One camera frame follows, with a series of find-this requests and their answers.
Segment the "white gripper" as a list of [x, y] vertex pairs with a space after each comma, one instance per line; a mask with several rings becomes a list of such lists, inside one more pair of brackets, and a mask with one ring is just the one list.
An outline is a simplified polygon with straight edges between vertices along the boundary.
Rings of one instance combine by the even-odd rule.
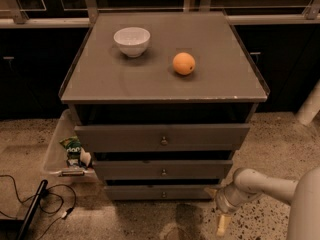
[[251, 199], [251, 194], [240, 190], [234, 183], [217, 190], [206, 187], [204, 191], [211, 197], [215, 197], [217, 208], [224, 214], [218, 216], [217, 236], [224, 236], [231, 222], [231, 216], [227, 214], [235, 213], [242, 204]]

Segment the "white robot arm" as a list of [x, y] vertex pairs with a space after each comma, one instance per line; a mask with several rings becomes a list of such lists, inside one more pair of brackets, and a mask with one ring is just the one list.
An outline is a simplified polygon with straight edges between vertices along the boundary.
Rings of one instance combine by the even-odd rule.
[[286, 240], [320, 240], [320, 168], [305, 173], [299, 181], [274, 178], [250, 168], [239, 168], [233, 181], [204, 191], [220, 210], [216, 235], [222, 237], [231, 216], [245, 203], [262, 194], [290, 206]]

